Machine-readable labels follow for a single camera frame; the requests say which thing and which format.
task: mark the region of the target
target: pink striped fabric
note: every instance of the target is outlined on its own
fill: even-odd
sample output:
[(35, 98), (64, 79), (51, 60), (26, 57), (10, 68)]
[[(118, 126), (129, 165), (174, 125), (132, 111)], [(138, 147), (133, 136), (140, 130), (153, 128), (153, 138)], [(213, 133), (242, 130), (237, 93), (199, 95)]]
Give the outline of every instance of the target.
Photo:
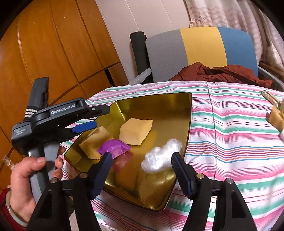
[[(269, 230), (284, 206), (284, 144), (266, 120), (272, 105), (260, 95), (262, 90), (244, 84), (170, 81), (108, 88), (87, 103), (111, 105), (149, 94), (191, 92), (192, 121), (185, 161), (211, 179), (232, 178), (258, 230)], [(271, 92), (279, 99), (284, 96)], [(73, 141), (62, 145), (69, 148)], [(65, 160), (63, 172), (64, 179), (78, 174)], [(216, 198), (211, 202), (205, 230), (211, 230), (214, 220)], [(191, 207), (178, 183), (166, 209), (159, 213), (103, 191), (92, 203), (98, 220), (117, 230), (182, 230)]]

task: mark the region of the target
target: red sleeve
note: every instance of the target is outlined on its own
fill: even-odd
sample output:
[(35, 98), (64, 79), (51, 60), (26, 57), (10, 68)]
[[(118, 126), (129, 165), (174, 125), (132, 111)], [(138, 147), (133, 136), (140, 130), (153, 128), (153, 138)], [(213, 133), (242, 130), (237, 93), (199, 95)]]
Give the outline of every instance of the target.
[(10, 226), (15, 230), (15, 231), (25, 231), (26, 228), (23, 226), (19, 225), (10, 215), (7, 207), (6, 207), (6, 194), (9, 192), (10, 189), (4, 189), (2, 194), (0, 195), (0, 209), (3, 213), (3, 216), (5, 220), (10, 224)]

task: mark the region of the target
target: wrapped food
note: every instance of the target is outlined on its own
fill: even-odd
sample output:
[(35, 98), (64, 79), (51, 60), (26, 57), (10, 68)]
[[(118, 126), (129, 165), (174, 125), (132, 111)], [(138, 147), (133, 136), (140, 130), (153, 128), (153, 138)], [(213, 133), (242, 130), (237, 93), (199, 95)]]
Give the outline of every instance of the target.
[(261, 92), (261, 95), (267, 99), (272, 105), (275, 105), (277, 108), (280, 107), (280, 101), (269, 91), (264, 90)]
[(141, 145), (152, 128), (153, 120), (131, 118), (120, 128), (119, 139), (129, 145)]
[(79, 146), (87, 157), (98, 160), (101, 158), (101, 154), (97, 150), (104, 142), (111, 139), (113, 139), (113, 136), (104, 127), (98, 127), (94, 129), (86, 139), (79, 143)]
[(101, 155), (103, 155), (105, 152), (110, 152), (112, 158), (114, 159), (130, 149), (131, 147), (120, 140), (108, 140), (102, 144), (102, 146), (98, 149), (98, 152)]
[(176, 139), (170, 139), (162, 148), (154, 147), (146, 153), (141, 163), (142, 169), (147, 173), (156, 173), (172, 167), (173, 153), (181, 152), (182, 143)]

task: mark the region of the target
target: white wall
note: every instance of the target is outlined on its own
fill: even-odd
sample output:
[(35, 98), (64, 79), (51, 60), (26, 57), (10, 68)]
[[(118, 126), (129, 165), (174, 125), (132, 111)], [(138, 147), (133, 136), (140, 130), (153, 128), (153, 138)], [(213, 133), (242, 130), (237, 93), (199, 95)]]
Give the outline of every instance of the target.
[(137, 76), (129, 35), (147, 37), (189, 27), (183, 0), (96, 0), (128, 80)]

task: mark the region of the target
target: starfish pattern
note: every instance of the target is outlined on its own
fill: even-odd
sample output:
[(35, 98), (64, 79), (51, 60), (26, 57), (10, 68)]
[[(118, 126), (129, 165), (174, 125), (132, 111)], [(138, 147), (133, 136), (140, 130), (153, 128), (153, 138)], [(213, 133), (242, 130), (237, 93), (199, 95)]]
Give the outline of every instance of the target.
[(199, 23), (200, 23), (199, 25), (200, 25), (200, 26), (201, 26), (203, 23), (204, 23), (205, 25), (207, 25), (206, 22), (205, 22), (206, 17), (203, 18), (203, 17), (201, 17), (200, 14), (198, 14), (198, 17), (199, 17), (199, 18), (196, 19), (196, 21), (199, 21)]
[(241, 27), (241, 25), (242, 25), (242, 24), (244, 24), (244, 21), (234, 22), (234, 23), (237, 25), (237, 27), (239, 27), (239, 28), (240, 28), (240, 27)]
[(194, 18), (191, 18), (190, 22), (194, 23), (196, 22)]

